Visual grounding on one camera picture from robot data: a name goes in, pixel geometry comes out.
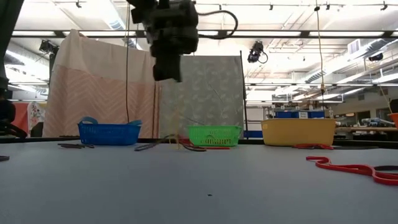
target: table surface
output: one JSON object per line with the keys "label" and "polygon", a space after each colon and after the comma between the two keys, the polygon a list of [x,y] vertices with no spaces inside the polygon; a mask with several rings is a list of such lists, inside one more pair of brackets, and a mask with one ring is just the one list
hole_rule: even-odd
{"label": "table surface", "polygon": [[352,131],[398,131],[398,128],[380,128],[380,127],[339,127],[336,132],[352,132]]}
{"label": "table surface", "polygon": [[62,149],[57,142],[0,144],[2,224],[393,223],[398,187],[315,167],[397,165],[398,151],[306,150],[255,145],[190,152],[163,144]]}

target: orange bin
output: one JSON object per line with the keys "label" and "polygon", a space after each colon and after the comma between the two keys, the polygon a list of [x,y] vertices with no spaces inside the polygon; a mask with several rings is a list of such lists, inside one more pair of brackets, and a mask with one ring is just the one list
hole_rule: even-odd
{"label": "orange bin", "polygon": [[392,114],[389,114],[388,116],[390,116],[390,118],[396,124],[396,128],[398,128],[398,113],[392,113]]}

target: fabric backdrop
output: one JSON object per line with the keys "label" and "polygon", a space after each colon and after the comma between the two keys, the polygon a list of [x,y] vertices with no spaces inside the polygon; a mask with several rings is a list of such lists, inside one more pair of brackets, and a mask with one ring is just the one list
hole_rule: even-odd
{"label": "fabric backdrop", "polygon": [[160,136],[191,125],[243,127],[243,71],[236,56],[184,56],[182,82],[161,82]]}
{"label": "fabric backdrop", "polygon": [[159,87],[149,52],[129,49],[126,99],[126,50],[91,40],[71,30],[60,46],[50,82],[44,137],[76,136],[84,116],[99,123],[141,119],[140,138],[158,135]]}

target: green basket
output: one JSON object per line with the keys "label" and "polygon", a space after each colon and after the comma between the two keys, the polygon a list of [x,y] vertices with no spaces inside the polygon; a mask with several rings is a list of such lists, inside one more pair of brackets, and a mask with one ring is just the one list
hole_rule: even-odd
{"label": "green basket", "polygon": [[189,126],[189,140],[195,146],[236,146],[241,135],[239,126]]}

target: blue bin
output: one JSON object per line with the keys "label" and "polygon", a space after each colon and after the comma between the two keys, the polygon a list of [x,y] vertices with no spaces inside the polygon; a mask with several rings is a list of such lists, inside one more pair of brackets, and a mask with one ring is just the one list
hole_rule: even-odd
{"label": "blue bin", "polygon": [[128,124],[98,124],[94,118],[84,117],[78,127],[82,144],[128,146],[137,143],[141,125],[141,120]]}
{"label": "blue bin", "polygon": [[308,118],[324,118],[325,113],[323,111],[309,111]]}
{"label": "blue bin", "polygon": [[277,111],[275,118],[299,118],[298,111]]}

